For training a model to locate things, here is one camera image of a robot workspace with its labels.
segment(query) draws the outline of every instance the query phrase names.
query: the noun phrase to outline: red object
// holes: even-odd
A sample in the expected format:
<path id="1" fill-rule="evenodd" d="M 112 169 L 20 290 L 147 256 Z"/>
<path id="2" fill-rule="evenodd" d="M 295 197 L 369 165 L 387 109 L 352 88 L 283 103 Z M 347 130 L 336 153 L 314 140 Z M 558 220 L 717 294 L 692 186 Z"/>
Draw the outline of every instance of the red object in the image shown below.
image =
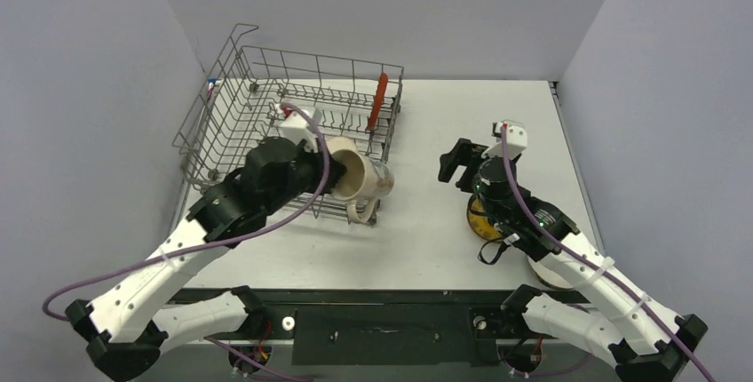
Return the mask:
<path id="1" fill-rule="evenodd" d="M 373 131 L 377 125 L 377 118 L 379 117 L 379 110 L 382 109 L 384 104 L 384 94 L 387 92 L 387 77 L 386 73 L 382 73 L 379 76 L 379 84 L 376 86 L 376 95 L 374 95 L 374 105 L 371 106 L 371 115 L 369 115 L 369 123 L 366 125 L 367 131 Z"/>

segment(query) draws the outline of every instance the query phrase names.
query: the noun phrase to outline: wall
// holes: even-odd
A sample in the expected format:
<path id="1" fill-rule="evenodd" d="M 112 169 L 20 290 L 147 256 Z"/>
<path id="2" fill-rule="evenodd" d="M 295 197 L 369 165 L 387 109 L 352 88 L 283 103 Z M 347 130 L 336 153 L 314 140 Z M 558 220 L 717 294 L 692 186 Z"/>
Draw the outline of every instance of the wall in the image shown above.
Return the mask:
<path id="1" fill-rule="evenodd" d="M 170 142 L 201 71 L 166 0 L 0 0 L 0 13 L 0 380 L 105 380 L 40 305 L 167 234 Z"/>
<path id="2" fill-rule="evenodd" d="M 205 67 L 236 22 L 258 44 L 401 64 L 411 78 L 557 80 L 604 0 L 168 0 Z"/>
<path id="3" fill-rule="evenodd" d="M 750 380 L 753 0 L 606 0 L 559 84 L 606 249 Z M 689 365 L 680 380 L 701 380 Z"/>

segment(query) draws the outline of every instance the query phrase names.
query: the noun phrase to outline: metal wire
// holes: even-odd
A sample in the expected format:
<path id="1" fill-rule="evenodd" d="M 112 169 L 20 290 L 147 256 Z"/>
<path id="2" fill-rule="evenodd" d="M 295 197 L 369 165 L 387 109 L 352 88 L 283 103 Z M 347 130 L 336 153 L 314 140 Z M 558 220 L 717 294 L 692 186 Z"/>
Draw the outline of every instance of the metal wire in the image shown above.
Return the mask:
<path id="1" fill-rule="evenodd" d="M 370 158 L 387 163 L 400 112 L 403 67 L 315 53 L 290 52 L 250 44 L 258 26 L 237 24 L 207 74 L 172 145 L 183 155 L 186 182 L 199 190 L 221 181 L 244 163 L 246 154 L 269 135 L 279 135 L 277 106 L 288 102 L 321 111 L 325 136 L 353 139 Z M 379 76 L 389 76 L 376 126 L 368 130 Z M 300 208 L 302 195 L 289 204 Z M 359 203 L 359 211 L 365 203 Z M 309 210 L 314 217 L 347 220 L 346 204 L 322 196 Z"/>

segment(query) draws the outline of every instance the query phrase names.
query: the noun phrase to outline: robotic arm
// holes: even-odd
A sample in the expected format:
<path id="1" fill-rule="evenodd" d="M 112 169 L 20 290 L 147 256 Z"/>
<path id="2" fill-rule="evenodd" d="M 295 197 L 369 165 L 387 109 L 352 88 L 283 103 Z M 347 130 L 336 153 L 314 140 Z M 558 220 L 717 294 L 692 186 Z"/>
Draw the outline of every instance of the robotic arm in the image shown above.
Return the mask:
<path id="1" fill-rule="evenodd" d="M 266 218 L 304 192 L 313 193 L 323 173 L 322 153 L 301 123 L 290 115 L 281 126 L 287 138 L 266 138 L 246 155 L 245 164 L 209 188 L 149 258 L 162 264 L 131 273 L 92 301 L 66 308 L 76 332 L 88 341 L 95 366 L 115 382 L 132 380 L 161 354 L 219 332 L 256 337 L 264 327 L 264 307 L 247 286 L 186 306 L 162 309 L 191 278 L 232 249 L 220 246 L 177 258 L 166 254 L 258 231 Z M 325 191 L 345 174 L 329 158 Z"/>
<path id="2" fill-rule="evenodd" d="M 516 163 L 527 146 L 526 130 L 518 123 L 504 121 L 495 123 L 492 133 L 498 138 L 493 147 L 459 139 L 455 147 L 440 158 L 439 181 L 449 182 L 457 167 L 465 166 L 456 186 L 479 198 L 484 209 L 483 216 L 503 238 L 500 247 L 515 247 L 560 275 L 604 317 L 565 306 L 526 285 L 520 286 L 504 302 L 504 312 L 510 318 L 521 319 L 532 332 L 560 338 L 594 354 L 614 366 L 622 380 L 674 380 L 685 367 L 688 357 L 670 335 L 649 318 L 642 306 L 650 307 L 691 351 L 705 334 L 706 324 L 692 314 L 680 316 L 649 297 L 614 267 L 611 258 L 602 256 L 560 209 L 520 187 L 523 202 L 533 213 L 539 227 L 563 246 L 595 264 L 597 269 L 585 266 L 565 253 L 549 237 L 542 235 L 515 198 L 501 157 L 502 140 L 505 138 L 510 149 L 514 181 Z M 620 286 L 608 280 L 604 276 L 606 271 L 635 292 L 640 302 L 637 303 Z"/>

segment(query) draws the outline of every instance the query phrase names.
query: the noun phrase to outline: dish rack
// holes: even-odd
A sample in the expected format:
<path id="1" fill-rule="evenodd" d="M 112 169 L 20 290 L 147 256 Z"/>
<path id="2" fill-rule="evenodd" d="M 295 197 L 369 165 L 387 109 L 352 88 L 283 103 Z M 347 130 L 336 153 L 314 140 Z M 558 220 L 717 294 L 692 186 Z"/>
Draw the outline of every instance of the dish rack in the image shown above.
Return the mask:
<path id="1" fill-rule="evenodd" d="M 249 33 L 257 29 L 235 25 L 172 142 L 184 156 L 186 182 L 204 191 L 243 164 L 262 138 L 278 136 L 282 102 L 318 108 L 325 137 L 353 139 L 364 155 L 387 163 L 400 112 L 403 67 L 248 44 Z M 384 101 L 369 126 L 383 73 Z M 303 194 L 288 207 L 300 208 L 310 197 Z M 358 203 L 359 211 L 365 204 Z M 346 202 L 330 195 L 320 196 L 309 211 L 315 218 L 348 220 Z M 370 223 L 375 222 L 376 213 Z"/>

